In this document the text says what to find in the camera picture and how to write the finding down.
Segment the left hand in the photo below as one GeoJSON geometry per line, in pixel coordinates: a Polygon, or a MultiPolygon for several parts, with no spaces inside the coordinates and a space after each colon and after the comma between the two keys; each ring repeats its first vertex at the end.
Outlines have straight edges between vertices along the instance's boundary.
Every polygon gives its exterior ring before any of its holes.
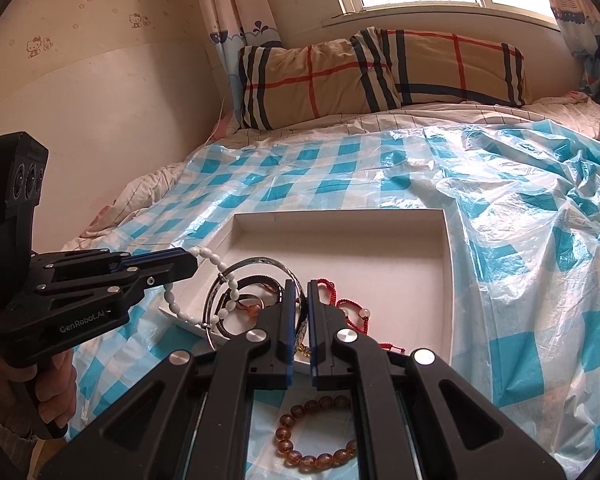
{"type": "Polygon", "coordinates": [[[61,352],[38,370],[13,368],[0,355],[0,424],[18,437],[38,434],[38,422],[65,426],[76,412],[72,358],[72,349],[61,352]]]}

